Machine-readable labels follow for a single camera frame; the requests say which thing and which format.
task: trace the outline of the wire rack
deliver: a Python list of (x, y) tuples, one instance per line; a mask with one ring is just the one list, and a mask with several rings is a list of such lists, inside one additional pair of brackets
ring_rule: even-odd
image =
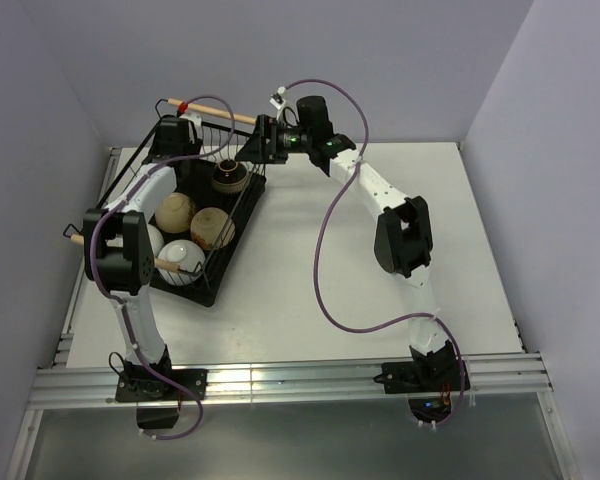
[[(150, 157), (140, 160), (140, 153), (155, 133), (156, 126), (149, 132), (109, 186), (98, 202), (98, 208), (102, 208), (106, 202), (113, 200), (109, 197), (119, 185), (122, 190), (125, 190), (135, 180), (140, 166), (151, 161)], [(199, 140), (197, 142), (200, 145), (199, 153), (205, 153), (216, 149), (218, 145), (227, 140), (229, 128), (223, 125), (202, 122), (202, 125), (194, 130), (194, 133)], [(152, 287), (187, 298), (204, 306), (209, 307), (215, 303), (220, 284), (233, 253), (240, 242), (258, 200), (264, 193), (266, 166), (245, 163), (248, 176), (244, 188), (239, 193), (220, 193), (212, 187), (211, 179), (216, 165), (223, 160), (234, 159), (249, 136), (250, 133), (236, 130), (230, 144), (220, 152), (205, 159), (185, 161), (189, 162), (189, 168), (181, 170), (187, 171), (187, 174), (179, 176), (175, 191), (191, 198), (196, 211), (207, 207), (216, 207), (226, 212), (228, 218), (214, 244), (209, 250), (204, 251), (204, 261), (199, 262), (193, 271), (181, 269), (179, 273), (171, 273), (166, 270), (155, 269), (151, 279)], [(157, 227), (155, 218), (152, 217), (149, 223)], [(163, 231), (160, 233), (162, 233), (165, 245), (174, 240), (191, 240), (191, 233), (188, 229), (178, 234)]]

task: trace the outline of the black bowl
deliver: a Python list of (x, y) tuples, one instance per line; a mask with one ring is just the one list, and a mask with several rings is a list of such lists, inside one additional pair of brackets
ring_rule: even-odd
[(223, 160), (213, 170), (211, 185), (220, 193), (240, 193), (247, 184), (247, 167), (236, 160)]

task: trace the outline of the white bowl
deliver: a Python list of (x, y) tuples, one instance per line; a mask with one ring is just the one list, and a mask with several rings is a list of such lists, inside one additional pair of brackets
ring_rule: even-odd
[(182, 270), (189, 272), (195, 272), (196, 268), (198, 270), (196, 275), (185, 275), (158, 269), (164, 281), (170, 285), (188, 285), (202, 275), (202, 269), (198, 265), (204, 263), (204, 252), (191, 240), (174, 240), (171, 243), (167, 243), (160, 250), (158, 258), (177, 263)]
[(236, 227), (233, 221), (219, 208), (203, 208), (191, 221), (191, 238), (205, 250), (211, 250), (221, 234), (222, 242), (218, 242), (218, 248), (226, 247), (233, 240), (235, 233)]
[(164, 247), (164, 238), (162, 238), (160, 230), (158, 230), (153, 225), (147, 225), (147, 230), (149, 232), (149, 241), (151, 242), (151, 250), (153, 251), (153, 256), (157, 257), (160, 254), (160, 250), (162, 250), (162, 247)]
[(186, 232), (196, 213), (196, 206), (184, 193), (172, 193), (156, 209), (156, 225), (163, 232)]

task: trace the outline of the gray floor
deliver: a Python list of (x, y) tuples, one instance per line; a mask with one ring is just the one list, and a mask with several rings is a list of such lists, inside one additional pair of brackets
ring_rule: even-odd
[(436, 433), (418, 430), (404, 399), (210, 406), (171, 442), (139, 437), (133, 409), (49, 411), (27, 478), (560, 478), (536, 395), (477, 400)]

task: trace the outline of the wooden handle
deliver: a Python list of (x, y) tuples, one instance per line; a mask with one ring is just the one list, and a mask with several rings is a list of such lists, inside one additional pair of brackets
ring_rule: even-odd
[[(169, 105), (173, 105), (174, 107), (179, 107), (183, 103), (182, 100), (178, 100), (176, 98), (170, 98), (168, 101), (169, 101)], [(218, 108), (205, 107), (204, 105), (198, 105), (197, 103), (189, 103), (187, 105), (187, 108), (189, 110), (193, 110), (194, 112), (204, 113), (205, 115), (213, 115), (214, 117), (225, 118), (227, 120), (231, 120), (231, 115), (229, 114), (229, 112), (227, 112), (225, 110), (220, 110)], [(255, 125), (256, 124), (255, 118), (248, 117), (246, 115), (240, 115), (240, 114), (236, 113), (233, 115), (233, 118), (236, 120), (236, 122), (239, 122), (239, 123), (246, 123), (247, 125)]]
[[(84, 247), (84, 237), (82, 235), (78, 235), (74, 233), (71, 235), (71, 241), (76, 245), (81, 245)], [(166, 260), (161, 260), (160, 258), (153, 259), (156, 268), (161, 270), (167, 270), (169, 272), (178, 273), (180, 271), (180, 265), (177, 263), (167, 262)]]

